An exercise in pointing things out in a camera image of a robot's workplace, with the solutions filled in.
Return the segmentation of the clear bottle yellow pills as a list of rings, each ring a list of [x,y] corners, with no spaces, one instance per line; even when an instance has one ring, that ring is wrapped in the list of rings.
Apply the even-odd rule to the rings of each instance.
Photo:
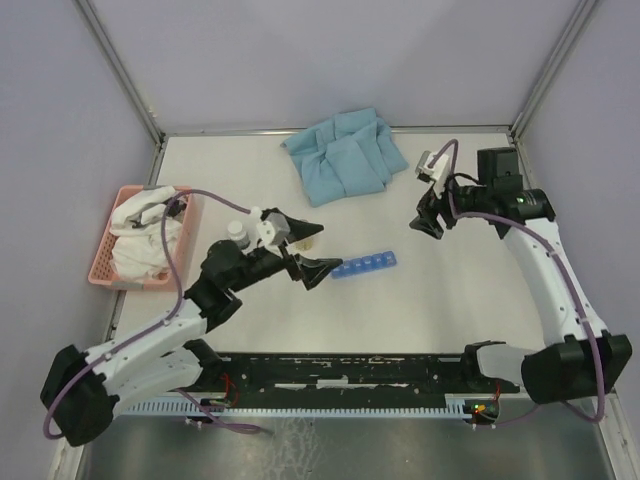
[[[315,240],[313,238],[306,238],[295,243],[295,247],[300,251],[308,251],[314,246]]]

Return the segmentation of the white crumpled cloth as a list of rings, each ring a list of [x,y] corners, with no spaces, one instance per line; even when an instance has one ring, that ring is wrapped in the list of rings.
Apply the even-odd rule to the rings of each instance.
[[[173,186],[142,190],[113,211],[110,233],[116,240],[111,265],[121,279],[146,281],[169,271],[161,240],[161,218],[176,193]]]

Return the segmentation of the white cap dark pill bottle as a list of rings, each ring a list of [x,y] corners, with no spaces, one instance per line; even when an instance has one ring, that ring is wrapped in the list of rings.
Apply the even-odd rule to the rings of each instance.
[[[239,220],[231,221],[227,226],[228,238],[233,241],[241,250],[247,249],[251,240],[243,223]]]

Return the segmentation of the blue weekly pill organizer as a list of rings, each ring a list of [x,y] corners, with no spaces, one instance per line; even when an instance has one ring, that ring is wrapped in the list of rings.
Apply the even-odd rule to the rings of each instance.
[[[330,276],[333,279],[343,279],[389,269],[396,265],[397,259],[394,252],[384,251],[362,257],[345,259],[341,265],[331,271]]]

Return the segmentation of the right aluminium corner post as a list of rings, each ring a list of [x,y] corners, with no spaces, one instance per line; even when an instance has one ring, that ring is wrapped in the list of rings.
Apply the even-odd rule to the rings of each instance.
[[[599,0],[580,0],[566,22],[555,42],[521,111],[510,128],[510,137],[514,144],[521,142],[529,129],[534,116],[550,92],[565,63],[579,43],[589,23],[599,8]]]

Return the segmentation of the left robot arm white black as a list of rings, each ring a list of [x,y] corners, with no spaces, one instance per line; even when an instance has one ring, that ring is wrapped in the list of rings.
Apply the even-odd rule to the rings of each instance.
[[[44,436],[82,446],[139,402],[194,385],[212,389],[221,366],[202,338],[240,309],[237,292],[281,271],[311,290],[343,262],[289,252],[290,244],[322,232],[320,224],[269,209],[256,229],[260,242],[249,252],[229,239],[213,243],[198,279],[178,293],[176,306],[164,316],[84,351],[74,345],[61,349],[40,393],[47,409]]]

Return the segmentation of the left aluminium corner post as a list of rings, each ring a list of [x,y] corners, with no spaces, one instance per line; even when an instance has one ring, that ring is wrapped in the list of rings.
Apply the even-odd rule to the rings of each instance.
[[[142,96],[134,85],[123,61],[121,60],[108,32],[100,20],[97,9],[92,1],[73,0],[74,7],[89,30],[93,40],[99,48],[103,58],[113,73],[125,98],[133,108],[138,120],[143,125],[147,135],[156,145],[161,145],[165,134],[153,119],[152,114],[143,102]]]

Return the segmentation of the pink plastic basket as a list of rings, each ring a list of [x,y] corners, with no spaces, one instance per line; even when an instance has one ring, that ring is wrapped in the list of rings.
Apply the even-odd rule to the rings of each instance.
[[[174,276],[165,257],[161,234],[179,276],[184,275],[198,219],[194,196],[182,197],[161,215],[181,187],[126,185],[119,189],[88,281],[113,290],[174,291]]]

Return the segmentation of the light blue folded cloth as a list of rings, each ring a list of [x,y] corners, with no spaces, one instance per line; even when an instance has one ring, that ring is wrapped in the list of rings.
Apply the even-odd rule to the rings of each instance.
[[[373,108],[338,113],[282,142],[313,207],[381,193],[408,162]]]

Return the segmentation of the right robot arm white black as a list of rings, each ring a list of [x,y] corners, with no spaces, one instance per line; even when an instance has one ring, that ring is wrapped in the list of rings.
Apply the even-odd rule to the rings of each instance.
[[[586,397],[603,400],[632,355],[624,334],[613,335],[588,301],[566,257],[555,211],[546,193],[528,189],[511,147],[477,153],[477,175],[459,181],[457,147],[450,140],[421,156],[416,175],[428,190],[413,230],[435,239],[463,219],[485,220],[515,258],[541,320],[539,351],[505,342],[466,346],[458,368],[467,389],[481,391],[494,379],[520,385],[538,405]]]

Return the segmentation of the aluminium corner post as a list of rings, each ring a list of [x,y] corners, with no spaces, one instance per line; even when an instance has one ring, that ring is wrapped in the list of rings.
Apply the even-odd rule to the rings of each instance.
[[[125,98],[133,108],[138,120],[143,125],[147,135],[156,145],[161,145],[165,134],[153,119],[152,114],[143,102],[142,96],[134,85],[123,61],[121,60],[108,32],[100,20],[97,9],[92,1],[73,0],[74,7],[89,30],[93,40],[99,48],[103,58],[113,73]]]
[[[514,144],[521,142],[529,129],[534,116],[550,92],[565,63],[579,43],[589,23],[599,8],[599,0],[580,0],[566,22],[555,42],[521,111],[510,128],[510,137]]]

